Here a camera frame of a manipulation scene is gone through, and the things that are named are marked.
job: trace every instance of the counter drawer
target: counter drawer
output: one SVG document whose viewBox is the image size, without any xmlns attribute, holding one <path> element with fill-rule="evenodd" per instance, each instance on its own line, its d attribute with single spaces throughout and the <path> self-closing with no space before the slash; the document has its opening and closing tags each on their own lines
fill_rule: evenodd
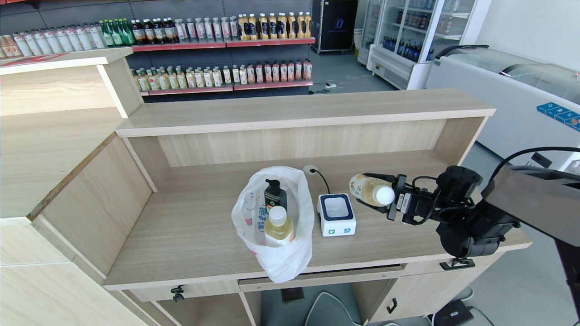
<svg viewBox="0 0 580 326">
<path fill-rule="evenodd" d="M 314 285 L 340 284 L 388 279 L 398 277 L 404 270 L 403 265 L 370 267 L 341 271 L 325 271 L 320 273 L 306 273 L 296 276 L 291 281 L 274 283 L 267 277 L 240 280 L 242 292 L 264 291 L 272 289 L 286 289 L 297 287 L 311 287 Z"/>
<path fill-rule="evenodd" d="M 130 291 L 141 301 L 172 300 L 174 294 L 171 289 L 181 285 L 184 298 L 197 298 L 221 294 L 238 293 L 240 288 L 237 280 L 216 281 L 196 284 L 176 284 L 166 287 L 131 289 Z"/>
</svg>

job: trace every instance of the bottle label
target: bottle label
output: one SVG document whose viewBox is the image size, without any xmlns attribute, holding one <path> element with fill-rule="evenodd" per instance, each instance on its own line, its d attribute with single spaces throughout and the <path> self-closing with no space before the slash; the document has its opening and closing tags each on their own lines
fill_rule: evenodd
<svg viewBox="0 0 580 326">
<path fill-rule="evenodd" d="M 266 236 L 266 245 L 268 247 L 281 247 L 285 244 L 289 244 L 290 241 L 294 240 L 294 230 L 291 230 L 288 233 L 288 235 L 285 238 L 283 238 L 282 240 L 276 239 L 265 232 L 264 232 L 264 235 Z"/>
</svg>

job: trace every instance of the white wall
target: white wall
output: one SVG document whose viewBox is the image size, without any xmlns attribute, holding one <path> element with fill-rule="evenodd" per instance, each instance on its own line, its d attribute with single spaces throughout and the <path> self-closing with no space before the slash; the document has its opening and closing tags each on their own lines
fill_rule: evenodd
<svg viewBox="0 0 580 326">
<path fill-rule="evenodd" d="M 478 44 L 580 71 L 579 0 L 493 0 Z"/>
</svg>

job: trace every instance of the cabinet door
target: cabinet door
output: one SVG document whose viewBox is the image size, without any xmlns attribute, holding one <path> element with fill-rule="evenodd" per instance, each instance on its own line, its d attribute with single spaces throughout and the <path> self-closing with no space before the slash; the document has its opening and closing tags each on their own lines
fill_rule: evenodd
<svg viewBox="0 0 580 326">
<path fill-rule="evenodd" d="M 370 322 L 424 316 L 439 311 L 488 266 L 396 279 Z"/>
</svg>

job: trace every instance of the refrigerator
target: refrigerator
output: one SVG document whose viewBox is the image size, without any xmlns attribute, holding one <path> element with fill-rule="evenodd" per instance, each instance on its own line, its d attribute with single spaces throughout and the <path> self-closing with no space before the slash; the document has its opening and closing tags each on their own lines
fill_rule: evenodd
<svg viewBox="0 0 580 326">
<path fill-rule="evenodd" d="M 367 69 L 398 89 L 423 89 L 434 54 L 475 43 L 491 0 L 383 0 Z"/>
<path fill-rule="evenodd" d="M 496 107 L 477 141 L 502 158 L 532 147 L 580 147 L 580 74 L 489 49 L 454 46 L 437 54 L 427 88 L 459 88 Z M 523 154 L 514 165 L 580 174 L 580 154 Z"/>
<path fill-rule="evenodd" d="M 368 52 L 371 44 L 375 43 L 375 35 L 379 24 L 380 6 L 383 0 L 369 0 L 365 14 L 364 25 L 362 27 L 362 44 L 358 50 L 357 60 L 363 65 L 367 65 Z"/>
</svg>

